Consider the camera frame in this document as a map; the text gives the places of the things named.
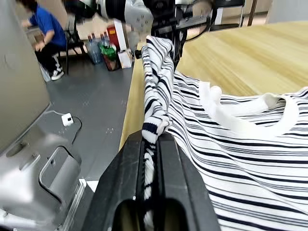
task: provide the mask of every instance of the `sneaker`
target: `sneaker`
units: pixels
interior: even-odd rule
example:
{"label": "sneaker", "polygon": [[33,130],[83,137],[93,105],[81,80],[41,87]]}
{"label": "sneaker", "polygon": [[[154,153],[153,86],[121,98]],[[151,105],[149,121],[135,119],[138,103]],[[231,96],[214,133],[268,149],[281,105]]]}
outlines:
{"label": "sneaker", "polygon": [[58,79],[60,79],[63,75],[64,75],[64,72],[63,72],[60,68],[57,68],[57,70],[54,70],[54,71],[53,71],[53,75],[52,75],[52,77],[51,77],[51,80],[52,80],[52,81],[58,80]]}

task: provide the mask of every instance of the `white and navy striped fabric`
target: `white and navy striped fabric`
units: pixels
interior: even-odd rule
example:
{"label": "white and navy striped fabric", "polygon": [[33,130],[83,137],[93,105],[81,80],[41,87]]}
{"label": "white and navy striped fabric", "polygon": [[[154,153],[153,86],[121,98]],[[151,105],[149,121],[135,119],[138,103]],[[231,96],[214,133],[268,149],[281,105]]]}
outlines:
{"label": "white and navy striped fabric", "polygon": [[[161,44],[150,60],[163,69]],[[167,132],[201,174],[221,229],[308,230],[308,89],[235,97],[177,71],[167,78]]]}
{"label": "white and navy striped fabric", "polygon": [[[147,37],[147,46],[142,48],[142,63],[145,75],[144,123],[142,136],[146,139],[144,165],[144,200],[150,201],[154,180],[155,143],[171,125],[167,109],[171,101],[174,65],[170,57],[173,46],[170,40]],[[145,229],[154,230],[153,211],[147,208],[144,216]]]}

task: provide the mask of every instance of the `white ribbed neckline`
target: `white ribbed neckline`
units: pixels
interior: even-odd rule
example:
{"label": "white ribbed neckline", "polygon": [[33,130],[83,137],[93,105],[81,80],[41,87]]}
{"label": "white ribbed neckline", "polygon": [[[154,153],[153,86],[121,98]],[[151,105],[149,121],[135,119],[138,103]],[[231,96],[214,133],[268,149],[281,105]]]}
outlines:
{"label": "white ribbed neckline", "polygon": [[[299,109],[289,96],[266,93],[255,100],[237,105],[221,105],[221,89],[210,88],[209,82],[199,82],[200,104],[208,115],[218,124],[237,134],[240,138],[265,139],[287,133],[297,123]],[[284,99],[285,109],[280,121],[270,127],[258,126],[237,116],[255,115],[275,108],[277,101]]]}

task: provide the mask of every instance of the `person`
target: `person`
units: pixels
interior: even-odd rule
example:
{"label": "person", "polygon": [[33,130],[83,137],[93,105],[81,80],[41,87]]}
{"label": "person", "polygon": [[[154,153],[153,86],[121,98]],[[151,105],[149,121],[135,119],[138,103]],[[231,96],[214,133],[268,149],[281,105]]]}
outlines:
{"label": "person", "polygon": [[63,69],[53,56],[65,50],[66,37],[59,21],[46,9],[38,5],[36,0],[17,0],[33,15],[22,21],[23,27],[39,26],[44,34],[44,40],[35,45],[35,55],[41,65],[48,70],[52,80],[58,80],[63,75]]}

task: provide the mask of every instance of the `green bag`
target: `green bag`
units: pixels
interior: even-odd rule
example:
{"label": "green bag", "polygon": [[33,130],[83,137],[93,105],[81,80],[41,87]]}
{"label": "green bag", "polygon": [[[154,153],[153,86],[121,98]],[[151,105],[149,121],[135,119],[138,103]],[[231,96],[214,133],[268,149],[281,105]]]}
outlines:
{"label": "green bag", "polygon": [[112,47],[100,45],[103,55],[106,55],[110,61],[116,60],[116,51]]}

